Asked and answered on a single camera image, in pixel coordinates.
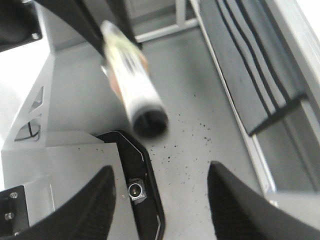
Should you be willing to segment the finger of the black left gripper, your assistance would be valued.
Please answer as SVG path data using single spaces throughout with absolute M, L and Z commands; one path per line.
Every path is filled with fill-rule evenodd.
M 138 49 L 142 49 L 124 0 L 38 0 L 37 3 L 73 28 L 101 56 L 105 55 L 100 28 L 104 20 L 115 24 Z

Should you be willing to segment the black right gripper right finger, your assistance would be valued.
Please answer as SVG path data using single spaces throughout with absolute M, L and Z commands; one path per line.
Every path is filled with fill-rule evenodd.
M 218 240 L 318 240 L 320 231 L 280 210 L 222 163 L 212 161 L 208 202 Z

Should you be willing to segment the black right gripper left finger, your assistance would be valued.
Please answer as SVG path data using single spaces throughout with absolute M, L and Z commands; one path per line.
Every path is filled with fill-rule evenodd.
M 116 206 L 113 168 L 103 166 L 71 199 L 32 227 L 2 240 L 106 240 Z

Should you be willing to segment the grey robot base body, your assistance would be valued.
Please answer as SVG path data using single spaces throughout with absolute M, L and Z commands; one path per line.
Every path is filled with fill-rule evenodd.
M 103 64 L 37 0 L 1 1 L 0 237 L 43 220 L 111 166 L 115 210 L 107 240 L 138 239 L 117 144 L 97 138 L 125 121 Z

